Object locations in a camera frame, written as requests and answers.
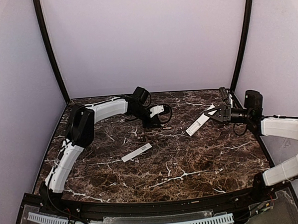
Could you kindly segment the white battery cover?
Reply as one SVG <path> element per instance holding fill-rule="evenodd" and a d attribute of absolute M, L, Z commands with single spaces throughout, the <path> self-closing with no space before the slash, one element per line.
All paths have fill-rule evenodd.
<path fill-rule="evenodd" d="M 127 161 L 133 159 L 134 157 L 140 155 L 141 153 L 143 153 L 143 152 L 149 150 L 150 148 L 152 148 L 152 145 L 151 145 L 150 143 L 147 143 L 147 144 L 141 146 L 140 148 L 138 148 L 138 149 L 132 151 L 131 153 L 129 153 L 129 154 L 123 156 L 123 157 L 121 158 L 121 160 L 122 160 L 123 162 L 127 162 Z"/>

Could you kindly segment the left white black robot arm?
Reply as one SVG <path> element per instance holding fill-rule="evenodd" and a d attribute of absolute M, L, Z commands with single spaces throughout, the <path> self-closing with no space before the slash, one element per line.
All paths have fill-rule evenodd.
<path fill-rule="evenodd" d="M 88 105 L 73 105 L 59 154 L 49 175 L 39 188 L 44 206 L 61 209 L 59 201 L 67 177 L 76 159 L 93 142 L 94 125 L 97 122 L 112 116 L 126 114 L 141 120 L 143 128 L 162 127 L 158 116 L 168 109 L 164 105 L 145 106 L 149 96 L 148 91 L 142 87 L 137 87 L 129 95 L 120 95 L 107 101 Z"/>

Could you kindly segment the white remote control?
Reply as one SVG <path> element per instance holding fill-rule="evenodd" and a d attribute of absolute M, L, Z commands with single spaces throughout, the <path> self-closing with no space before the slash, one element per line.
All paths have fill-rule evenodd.
<path fill-rule="evenodd" d="M 191 137 L 193 136 L 208 120 L 210 119 L 209 116 L 202 113 L 201 116 L 198 117 L 187 129 L 186 133 Z"/>

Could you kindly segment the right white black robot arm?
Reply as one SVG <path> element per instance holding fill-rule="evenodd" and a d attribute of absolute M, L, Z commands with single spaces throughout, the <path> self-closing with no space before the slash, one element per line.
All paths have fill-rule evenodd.
<path fill-rule="evenodd" d="M 233 108 L 229 104 L 224 88 L 219 91 L 225 105 L 204 111 L 204 115 L 222 123 L 245 124 L 246 129 L 258 136 L 275 136 L 298 141 L 298 117 L 275 115 L 264 116 L 263 96 L 255 90 L 245 92 L 244 108 Z M 298 178 L 298 154 L 264 172 L 254 176 L 250 198 L 260 200 L 275 184 Z"/>

